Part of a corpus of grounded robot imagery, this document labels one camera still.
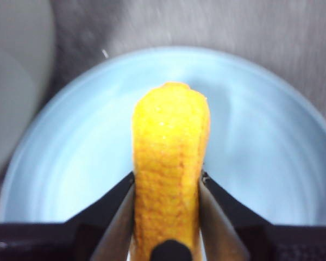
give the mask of stainless steel surface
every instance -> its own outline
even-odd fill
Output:
[[[273,71],[326,118],[326,1],[51,0],[57,62],[46,100],[80,73],[134,49],[204,46]]]
[[[249,252],[210,191],[199,179],[199,220],[208,261],[247,261]]]
[[[134,186],[132,185],[129,189],[106,233],[92,254],[91,261],[127,260],[134,222]]]

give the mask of light blue bowl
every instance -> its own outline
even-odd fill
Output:
[[[112,188],[132,170],[135,103],[167,81],[188,83],[208,98],[204,168],[221,186],[274,223],[326,225],[326,122],[320,114],[270,72],[186,47],[118,57],[59,92],[13,156],[0,221],[64,221]]]

